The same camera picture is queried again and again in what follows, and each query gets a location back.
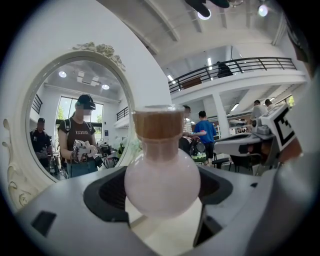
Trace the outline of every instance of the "brown t-shirt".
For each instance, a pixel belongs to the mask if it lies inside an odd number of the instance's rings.
[[[92,130],[90,131],[88,125],[85,121],[83,123],[77,123],[72,118],[70,120],[70,130],[67,137],[67,149],[69,151],[74,150],[74,143],[75,140],[80,140],[83,142],[88,141],[91,145],[93,143],[92,134],[96,132],[96,130],[92,127]],[[58,127],[58,131],[61,130],[65,133],[67,133],[66,127],[65,127],[65,121],[62,121]]]

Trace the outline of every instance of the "person in baseball cap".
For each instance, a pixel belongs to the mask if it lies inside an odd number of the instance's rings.
[[[30,138],[33,150],[41,165],[49,171],[48,153],[53,157],[53,151],[50,136],[44,131],[45,119],[39,118],[36,128],[30,132]]]
[[[97,147],[95,139],[95,128],[90,123],[92,110],[96,104],[89,94],[82,94],[75,103],[75,112],[66,120],[63,120],[58,127],[58,138],[61,157],[66,160],[66,170],[69,178],[96,172],[93,157],[83,156],[77,160],[74,155],[75,141],[88,141],[90,145]]]

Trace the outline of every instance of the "person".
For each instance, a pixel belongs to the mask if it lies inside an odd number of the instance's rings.
[[[267,108],[265,106],[261,106],[260,101],[257,99],[254,101],[254,107],[252,110],[252,114],[251,114],[251,122],[253,119],[257,119],[258,117],[261,117],[262,115],[264,115],[265,113],[268,112]]]
[[[192,127],[190,122],[191,108],[187,105],[184,107],[184,118],[183,118],[183,132],[182,137],[179,139],[179,149],[190,154],[192,140],[200,140],[198,136],[194,136],[192,133]]]
[[[199,137],[205,146],[206,161],[204,162],[204,165],[210,165],[214,158],[214,136],[217,135],[217,131],[214,125],[207,120],[205,111],[199,112],[199,119],[200,122],[195,125],[194,132],[199,133],[201,131],[206,131],[206,135]]]
[[[276,106],[271,102],[270,99],[266,99],[264,104],[266,105],[268,111],[272,110]]]
[[[228,76],[233,76],[233,73],[231,72],[230,68],[220,61],[217,61],[219,72],[218,72],[218,78],[224,78]]]
[[[58,138],[61,156],[66,159],[66,169],[69,178],[96,172],[93,157],[82,156],[78,159],[78,152],[74,150],[75,140],[88,141],[90,145],[97,147],[95,129],[89,122],[84,121],[85,117],[91,115],[96,105],[89,94],[81,95],[75,103],[75,112],[72,117],[63,120],[58,127]]]
[[[41,165],[49,172],[48,153],[54,157],[50,136],[45,132],[45,119],[39,118],[36,128],[30,132],[32,147]]]

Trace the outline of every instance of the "person in blue shirt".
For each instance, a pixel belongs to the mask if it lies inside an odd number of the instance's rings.
[[[199,133],[201,131],[206,131],[206,135],[199,137],[205,146],[206,161],[204,162],[204,165],[208,165],[212,162],[212,158],[214,158],[214,136],[217,135],[217,131],[214,125],[207,120],[205,111],[199,112],[199,119],[200,122],[195,125],[194,132]]]

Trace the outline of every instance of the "ornate white mirror frame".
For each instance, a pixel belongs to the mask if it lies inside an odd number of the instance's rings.
[[[135,139],[134,123],[131,111],[135,103],[131,88],[125,75],[126,67],[120,56],[115,55],[114,49],[105,44],[95,45],[93,42],[79,44],[70,48],[66,53],[47,63],[39,64],[36,77],[30,77],[25,81],[25,86],[18,91],[18,102],[12,118],[2,120],[3,126],[9,131],[9,138],[2,141],[2,145],[9,150],[7,166],[8,194],[13,211],[25,206],[32,198],[42,192],[45,188],[58,180],[52,177],[40,164],[32,149],[29,136],[29,121],[32,101],[46,78],[59,67],[76,61],[91,61],[98,63],[110,70],[119,80],[128,103],[129,130],[128,140],[124,152],[117,166],[125,166],[130,163],[135,152],[130,149],[129,144]]]

